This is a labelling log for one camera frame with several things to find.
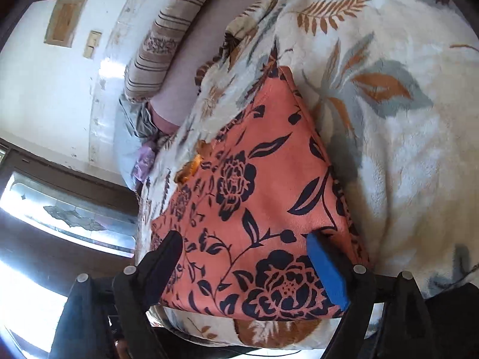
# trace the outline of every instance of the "blanket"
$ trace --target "blanket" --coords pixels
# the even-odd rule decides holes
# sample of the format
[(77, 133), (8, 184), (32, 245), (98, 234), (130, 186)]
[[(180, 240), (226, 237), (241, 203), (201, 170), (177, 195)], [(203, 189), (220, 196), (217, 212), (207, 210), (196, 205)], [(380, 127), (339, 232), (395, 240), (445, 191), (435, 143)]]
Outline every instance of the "blanket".
[[(425, 298), (479, 284), (479, 40), (431, 0), (259, 0), (237, 17), (145, 183), (137, 258), (149, 251), (174, 174), (199, 139), (212, 140), (246, 107), (272, 59), (292, 71), (375, 273), (409, 270)], [(339, 322), (161, 312), (166, 327), (197, 342), (285, 349), (324, 348)], [(379, 316), (380, 306), (369, 332)]]

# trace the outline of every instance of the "wall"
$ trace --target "wall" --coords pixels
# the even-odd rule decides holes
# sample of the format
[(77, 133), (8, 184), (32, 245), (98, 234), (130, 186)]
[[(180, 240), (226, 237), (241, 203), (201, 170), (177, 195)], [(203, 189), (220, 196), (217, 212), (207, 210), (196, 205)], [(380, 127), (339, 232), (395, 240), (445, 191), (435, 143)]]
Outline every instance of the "wall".
[[(54, 0), (29, 7), (0, 53), (0, 137), (47, 160), (123, 183), (111, 160), (90, 160), (89, 142), (98, 70), (126, 1), (88, 0), (71, 48), (43, 43)], [(91, 30), (103, 33), (92, 60), (82, 56)]]

